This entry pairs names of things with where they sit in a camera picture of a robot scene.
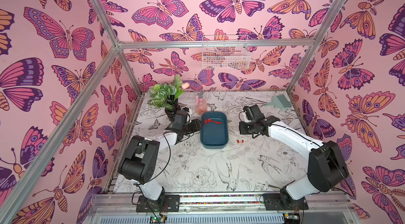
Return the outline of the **teal plastic storage box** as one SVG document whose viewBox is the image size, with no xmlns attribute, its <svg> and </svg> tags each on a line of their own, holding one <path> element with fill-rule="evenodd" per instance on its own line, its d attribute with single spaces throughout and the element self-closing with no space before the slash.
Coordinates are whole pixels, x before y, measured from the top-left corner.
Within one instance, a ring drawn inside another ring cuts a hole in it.
<svg viewBox="0 0 405 224">
<path fill-rule="evenodd" d="M 225 113 L 206 112 L 201 116 L 200 142 L 206 149 L 223 149 L 229 142 Z"/>
</svg>

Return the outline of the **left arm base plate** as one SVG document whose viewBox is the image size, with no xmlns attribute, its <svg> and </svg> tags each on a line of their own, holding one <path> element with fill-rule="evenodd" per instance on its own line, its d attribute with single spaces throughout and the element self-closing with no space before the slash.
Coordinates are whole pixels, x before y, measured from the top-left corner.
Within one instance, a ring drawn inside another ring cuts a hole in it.
<svg viewBox="0 0 405 224">
<path fill-rule="evenodd" d="M 157 201 L 145 199 L 144 196 L 139 196 L 136 211 L 137 212 L 178 212 L 180 206 L 180 195 L 164 195 L 158 198 Z"/>
</svg>

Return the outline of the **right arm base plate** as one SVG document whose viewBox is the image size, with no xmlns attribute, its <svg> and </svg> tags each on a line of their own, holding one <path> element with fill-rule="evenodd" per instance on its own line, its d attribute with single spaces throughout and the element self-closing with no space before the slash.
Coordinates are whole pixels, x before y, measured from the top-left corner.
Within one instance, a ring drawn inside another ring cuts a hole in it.
<svg viewBox="0 0 405 224">
<path fill-rule="evenodd" d="M 266 210 L 277 211 L 293 211 L 293 210 L 308 210 L 309 206 L 305 198 L 300 200 L 290 199 L 286 194 L 282 193 L 265 193 L 262 195 Z"/>
</svg>

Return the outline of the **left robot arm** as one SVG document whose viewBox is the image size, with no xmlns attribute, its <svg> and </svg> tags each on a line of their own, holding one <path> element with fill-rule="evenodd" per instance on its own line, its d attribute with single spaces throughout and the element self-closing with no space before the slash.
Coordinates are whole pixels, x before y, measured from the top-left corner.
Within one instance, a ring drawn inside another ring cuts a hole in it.
<svg viewBox="0 0 405 224">
<path fill-rule="evenodd" d="M 165 193 L 155 174 L 158 154 L 181 143 L 185 137 L 201 130 L 201 121 L 192 119 L 186 111 L 178 111 L 175 120 L 157 136 L 134 135 L 118 165 L 118 173 L 138 186 L 146 201 L 158 203 Z"/>
</svg>

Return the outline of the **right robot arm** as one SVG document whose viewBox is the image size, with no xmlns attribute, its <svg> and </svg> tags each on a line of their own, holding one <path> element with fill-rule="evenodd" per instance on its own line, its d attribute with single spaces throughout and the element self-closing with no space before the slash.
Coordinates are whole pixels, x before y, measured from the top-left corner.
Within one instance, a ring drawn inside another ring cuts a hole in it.
<svg viewBox="0 0 405 224">
<path fill-rule="evenodd" d="M 241 121 L 239 133 L 268 136 L 284 143 L 308 161 L 306 175 L 280 190 L 281 199 L 287 203 L 296 202 L 311 194 L 328 192 L 349 176 L 337 143 L 311 138 L 273 116 L 261 121 Z"/>
</svg>

